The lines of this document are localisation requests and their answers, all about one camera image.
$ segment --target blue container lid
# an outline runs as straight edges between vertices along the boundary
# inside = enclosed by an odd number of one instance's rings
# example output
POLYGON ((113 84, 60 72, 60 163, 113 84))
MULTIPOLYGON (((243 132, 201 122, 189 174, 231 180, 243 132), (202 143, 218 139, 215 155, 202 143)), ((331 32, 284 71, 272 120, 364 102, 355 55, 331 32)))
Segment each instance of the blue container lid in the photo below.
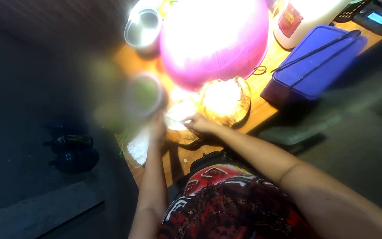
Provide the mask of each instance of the blue container lid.
MULTIPOLYGON (((281 63, 281 66, 346 33, 346 30, 329 25, 319 25, 315 27, 294 48, 284 62, 281 63)), ((273 73, 273 79, 285 86, 291 85, 311 69, 331 57, 335 52, 345 47, 353 41, 353 39, 354 38, 345 38, 320 52, 284 68, 283 70, 276 71, 273 73)), ((367 42, 368 40, 365 37, 358 36, 357 40, 351 46, 306 76, 301 82, 293 86, 292 89, 305 96, 305 98, 311 100, 316 99, 344 70, 349 67, 367 42)))

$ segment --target digital scale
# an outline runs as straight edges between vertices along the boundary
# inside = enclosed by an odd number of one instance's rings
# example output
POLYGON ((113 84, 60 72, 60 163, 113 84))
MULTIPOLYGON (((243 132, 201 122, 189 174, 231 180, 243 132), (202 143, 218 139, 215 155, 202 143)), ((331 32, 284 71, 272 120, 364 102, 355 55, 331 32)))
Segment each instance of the digital scale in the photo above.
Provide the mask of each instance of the digital scale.
POLYGON ((359 9, 353 21, 382 36, 382 0, 374 0, 359 9))

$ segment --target white plastic jug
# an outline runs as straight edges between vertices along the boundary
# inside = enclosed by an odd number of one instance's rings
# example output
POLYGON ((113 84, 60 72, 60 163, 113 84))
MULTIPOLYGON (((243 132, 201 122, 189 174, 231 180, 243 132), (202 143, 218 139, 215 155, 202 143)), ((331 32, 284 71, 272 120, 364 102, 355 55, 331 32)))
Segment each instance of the white plastic jug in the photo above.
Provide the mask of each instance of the white plastic jug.
POLYGON ((275 38, 285 49, 299 44, 317 25, 329 24, 351 0, 288 0, 273 24, 275 38))

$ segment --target coconut half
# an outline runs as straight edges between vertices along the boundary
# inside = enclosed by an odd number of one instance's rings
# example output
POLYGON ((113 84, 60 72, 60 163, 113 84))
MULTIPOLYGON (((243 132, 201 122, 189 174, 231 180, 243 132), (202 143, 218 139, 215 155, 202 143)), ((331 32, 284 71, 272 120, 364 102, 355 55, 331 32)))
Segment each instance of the coconut half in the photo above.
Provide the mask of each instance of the coconut half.
POLYGON ((165 114, 167 139, 179 144, 188 145, 199 139, 180 123, 184 118, 196 113, 196 105, 190 100, 174 104, 165 114))
POLYGON ((250 87, 241 77, 206 83, 200 97, 199 112, 220 125, 240 122, 250 109, 250 87))

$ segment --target pink plastic bowl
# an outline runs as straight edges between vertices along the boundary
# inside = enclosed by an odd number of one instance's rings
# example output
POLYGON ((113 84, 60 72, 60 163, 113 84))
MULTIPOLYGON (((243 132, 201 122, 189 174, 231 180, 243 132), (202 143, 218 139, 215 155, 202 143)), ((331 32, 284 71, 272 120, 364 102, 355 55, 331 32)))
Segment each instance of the pink plastic bowl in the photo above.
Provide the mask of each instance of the pink plastic bowl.
POLYGON ((161 30, 167 74, 183 89, 210 80, 249 77, 262 62, 268 39, 264 0, 179 1, 161 30))

